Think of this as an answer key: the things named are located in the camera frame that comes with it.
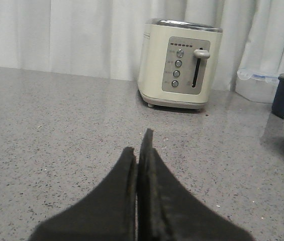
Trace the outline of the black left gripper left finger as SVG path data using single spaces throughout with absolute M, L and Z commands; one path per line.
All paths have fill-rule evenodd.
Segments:
M 137 163 L 123 149 L 102 182 L 86 197 L 37 226 L 30 240 L 135 240 Z

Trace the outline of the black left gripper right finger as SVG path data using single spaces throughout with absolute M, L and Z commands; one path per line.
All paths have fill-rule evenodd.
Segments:
M 210 210 L 175 178 L 147 129 L 137 178 L 138 240 L 253 240 L 245 229 Z

